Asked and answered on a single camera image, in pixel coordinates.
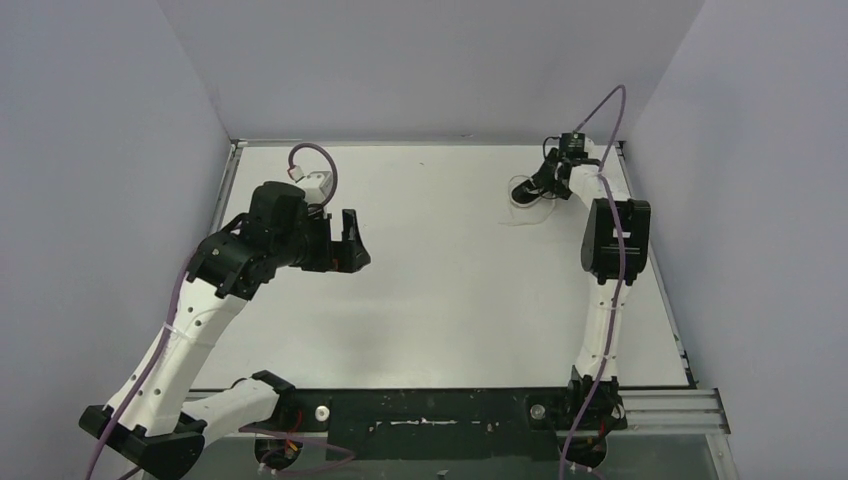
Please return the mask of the black white canvas sneaker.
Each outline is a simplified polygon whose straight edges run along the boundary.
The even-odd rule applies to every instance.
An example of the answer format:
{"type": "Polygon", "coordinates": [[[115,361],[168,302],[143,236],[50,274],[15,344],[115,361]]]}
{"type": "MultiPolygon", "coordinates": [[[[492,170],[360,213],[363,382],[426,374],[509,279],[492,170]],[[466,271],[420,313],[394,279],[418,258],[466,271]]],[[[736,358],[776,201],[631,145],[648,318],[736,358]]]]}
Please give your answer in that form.
{"type": "Polygon", "coordinates": [[[555,201],[550,183],[539,176],[514,176],[509,183],[509,202],[515,208],[527,209],[542,200],[555,201]]]}

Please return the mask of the white shoelace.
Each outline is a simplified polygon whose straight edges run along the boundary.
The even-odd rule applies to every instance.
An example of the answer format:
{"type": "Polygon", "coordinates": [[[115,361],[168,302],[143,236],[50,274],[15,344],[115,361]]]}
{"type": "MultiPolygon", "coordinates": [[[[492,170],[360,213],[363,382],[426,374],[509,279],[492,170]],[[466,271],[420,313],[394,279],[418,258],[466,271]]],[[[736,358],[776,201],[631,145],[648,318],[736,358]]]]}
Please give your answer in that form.
{"type": "Polygon", "coordinates": [[[555,211],[556,201],[541,199],[527,205],[507,203],[507,216],[498,222],[506,227],[529,227],[546,222],[555,211]]]}

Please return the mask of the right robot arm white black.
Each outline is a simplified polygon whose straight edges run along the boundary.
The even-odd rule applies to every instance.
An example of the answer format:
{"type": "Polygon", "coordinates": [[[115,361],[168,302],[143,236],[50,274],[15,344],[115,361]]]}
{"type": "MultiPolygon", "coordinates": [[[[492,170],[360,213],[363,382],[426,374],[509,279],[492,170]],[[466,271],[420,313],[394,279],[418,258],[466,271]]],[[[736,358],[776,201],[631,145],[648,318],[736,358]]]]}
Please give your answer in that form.
{"type": "Polygon", "coordinates": [[[651,206],[631,196],[623,178],[611,176],[591,154],[583,133],[564,133],[548,150],[541,188],[558,199],[575,198],[588,209],[580,250],[589,276],[584,337],[562,411],[583,430],[610,428],[621,419],[617,366],[626,299],[648,256],[651,206]]]}

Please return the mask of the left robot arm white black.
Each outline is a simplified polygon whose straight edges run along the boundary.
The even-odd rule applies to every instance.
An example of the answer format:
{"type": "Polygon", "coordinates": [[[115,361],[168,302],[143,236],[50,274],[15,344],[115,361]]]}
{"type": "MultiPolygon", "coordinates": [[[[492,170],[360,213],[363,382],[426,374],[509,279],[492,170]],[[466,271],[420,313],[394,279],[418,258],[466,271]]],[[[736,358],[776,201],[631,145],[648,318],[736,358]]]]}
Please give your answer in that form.
{"type": "Polygon", "coordinates": [[[108,402],[80,417],[98,450],[110,448],[157,479],[180,479],[221,438],[293,419],[294,386],[266,370],[201,400],[189,393],[225,330],[278,270],[353,274],[370,263],[356,211],[342,211],[334,239],[331,215],[316,195],[311,187],[265,182],[247,211],[200,242],[139,365],[108,402]]]}

